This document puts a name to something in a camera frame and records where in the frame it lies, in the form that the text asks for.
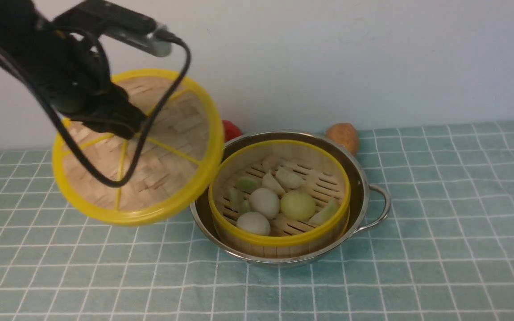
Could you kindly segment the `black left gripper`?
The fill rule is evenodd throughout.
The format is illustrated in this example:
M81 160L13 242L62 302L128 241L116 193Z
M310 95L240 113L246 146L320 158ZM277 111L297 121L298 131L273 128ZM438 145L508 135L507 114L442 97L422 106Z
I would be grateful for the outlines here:
M0 48L62 116L131 139L147 116L111 80L99 37L57 26L32 0L0 0Z

